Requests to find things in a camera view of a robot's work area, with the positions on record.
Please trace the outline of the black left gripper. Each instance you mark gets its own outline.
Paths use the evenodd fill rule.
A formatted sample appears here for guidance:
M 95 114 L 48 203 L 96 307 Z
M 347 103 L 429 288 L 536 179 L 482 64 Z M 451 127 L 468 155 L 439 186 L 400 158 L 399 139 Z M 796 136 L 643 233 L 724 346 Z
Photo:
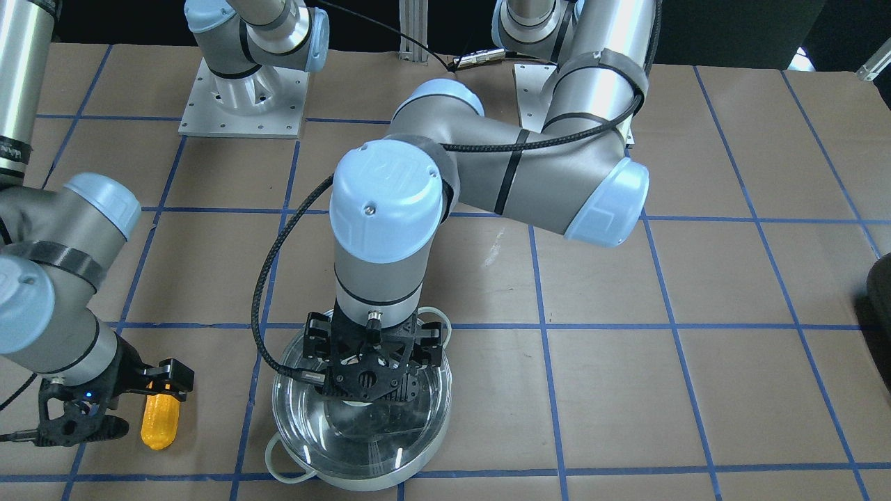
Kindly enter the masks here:
M 421 323 L 417 314 L 387 328 L 381 320 L 379 312 L 370 312 L 364 324 L 342 310 L 331 316 L 310 313 L 303 359 L 319 367 L 305 369 L 303 381 L 343 401 L 404 404 L 416 399 L 421 375 L 442 366 L 443 324 Z

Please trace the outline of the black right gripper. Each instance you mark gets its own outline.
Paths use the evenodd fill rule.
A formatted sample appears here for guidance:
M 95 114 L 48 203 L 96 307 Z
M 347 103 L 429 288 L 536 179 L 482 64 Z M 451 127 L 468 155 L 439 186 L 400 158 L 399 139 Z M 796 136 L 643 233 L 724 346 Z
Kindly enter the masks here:
M 167 358 L 151 367 L 132 345 L 120 340 L 111 364 L 91 381 L 79 385 L 42 381 L 36 446 L 71 447 L 122 438 L 128 434 L 129 422 L 107 413 L 117 406 L 121 394 L 146 390 L 147 395 L 168 395 L 185 402 L 194 381 L 194 371 L 181 361 Z

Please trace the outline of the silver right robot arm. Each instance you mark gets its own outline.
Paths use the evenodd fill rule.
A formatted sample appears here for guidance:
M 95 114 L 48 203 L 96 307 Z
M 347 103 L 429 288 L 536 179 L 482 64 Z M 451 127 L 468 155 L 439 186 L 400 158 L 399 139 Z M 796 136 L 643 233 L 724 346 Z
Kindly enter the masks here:
M 60 1 L 2 3 L 2 356 L 41 379 L 38 426 L 4 442 L 71 447 L 115 440 L 109 415 L 125 393 L 185 401 L 194 371 L 142 361 L 88 308 L 130 240 L 142 204 L 106 175 L 80 173 L 58 191 L 26 187 L 36 108 Z M 217 80 L 264 84 L 276 69 L 324 67 L 330 22 L 302 1 L 188 1 L 185 14 Z

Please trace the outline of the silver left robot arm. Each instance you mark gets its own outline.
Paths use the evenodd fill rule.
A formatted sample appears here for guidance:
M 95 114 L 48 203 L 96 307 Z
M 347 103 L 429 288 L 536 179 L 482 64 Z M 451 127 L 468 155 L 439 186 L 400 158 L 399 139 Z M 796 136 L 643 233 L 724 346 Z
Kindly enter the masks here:
M 459 202 L 569 240 L 614 247 L 642 212 L 649 172 L 626 156 L 648 93 L 659 1 L 500 1 L 492 38 L 555 66 L 545 118 L 528 130 L 488 118 L 454 79 L 418 86 L 382 139 L 349 151 L 330 185 L 336 302 L 308 316 L 293 377 L 325 397 L 410 402 L 439 367 L 439 323 L 417 325 L 427 257 Z

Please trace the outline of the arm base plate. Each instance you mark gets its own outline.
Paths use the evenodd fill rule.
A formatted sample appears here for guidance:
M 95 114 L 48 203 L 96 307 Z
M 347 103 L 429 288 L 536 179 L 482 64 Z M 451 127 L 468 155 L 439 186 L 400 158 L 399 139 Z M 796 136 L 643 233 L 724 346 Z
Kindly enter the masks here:
M 224 79 L 201 61 L 178 132 L 191 137 L 297 139 L 310 74 L 265 65 Z
M 608 65 L 514 67 L 521 128 L 533 148 L 614 139 L 620 151 L 648 81 Z

